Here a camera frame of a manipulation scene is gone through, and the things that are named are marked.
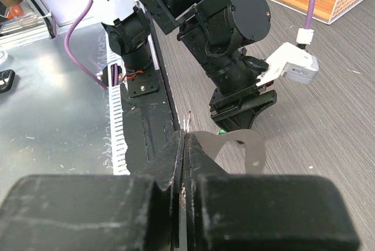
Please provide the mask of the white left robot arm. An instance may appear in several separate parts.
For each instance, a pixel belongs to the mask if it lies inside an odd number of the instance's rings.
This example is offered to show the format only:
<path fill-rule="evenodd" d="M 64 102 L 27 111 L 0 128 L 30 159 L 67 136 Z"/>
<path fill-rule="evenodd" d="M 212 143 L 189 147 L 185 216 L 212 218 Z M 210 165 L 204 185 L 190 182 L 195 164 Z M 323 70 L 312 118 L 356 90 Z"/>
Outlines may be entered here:
<path fill-rule="evenodd" d="M 261 94 L 260 74 L 268 64 L 246 54 L 246 46 L 264 39 L 271 16 L 266 0 L 93 0 L 110 49 L 127 71 L 143 72 L 152 63 L 148 37 L 155 21 L 201 65 L 216 89 L 211 118 L 224 131 L 252 127 L 256 117 L 276 103 L 276 92 Z"/>

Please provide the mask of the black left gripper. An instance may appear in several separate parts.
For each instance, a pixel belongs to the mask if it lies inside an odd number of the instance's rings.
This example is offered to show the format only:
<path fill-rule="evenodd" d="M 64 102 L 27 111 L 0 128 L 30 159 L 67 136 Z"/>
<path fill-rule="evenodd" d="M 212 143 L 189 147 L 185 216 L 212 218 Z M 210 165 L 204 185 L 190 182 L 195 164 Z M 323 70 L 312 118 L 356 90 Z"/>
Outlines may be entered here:
<path fill-rule="evenodd" d="M 225 132 L 250 129 L 260 113 L 277 102 L 275 90 L 261 89 L 251 86 L 229 94 L 216 89 L 209 103 L 211 119 Z"/>

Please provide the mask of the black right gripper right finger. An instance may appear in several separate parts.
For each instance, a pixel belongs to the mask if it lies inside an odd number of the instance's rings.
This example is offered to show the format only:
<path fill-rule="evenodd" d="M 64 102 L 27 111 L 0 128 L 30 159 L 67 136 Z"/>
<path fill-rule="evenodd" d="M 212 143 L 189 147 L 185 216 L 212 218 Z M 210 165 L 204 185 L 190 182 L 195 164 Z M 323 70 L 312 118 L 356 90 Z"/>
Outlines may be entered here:
<path fill-rule="evenodd" d="M 244 174 L 214 158 L 228 141 L 246 147 Z M 189 250 L 359 250 L 360 238 L 332 181 L 314 175 L 264 175 L 265 142 L 256 132 L 185 137 Z"/>

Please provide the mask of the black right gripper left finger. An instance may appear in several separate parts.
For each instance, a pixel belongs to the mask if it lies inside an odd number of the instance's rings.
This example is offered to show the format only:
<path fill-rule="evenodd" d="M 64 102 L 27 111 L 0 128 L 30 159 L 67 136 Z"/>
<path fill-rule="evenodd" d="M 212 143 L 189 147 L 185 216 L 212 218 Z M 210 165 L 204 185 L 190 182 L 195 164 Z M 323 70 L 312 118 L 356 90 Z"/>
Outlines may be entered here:
<path fill-rule="evenodd" d="M 28 175 L 1 205 L 2 250 L 175 250 L 185 135 L 131 175 Z"/>

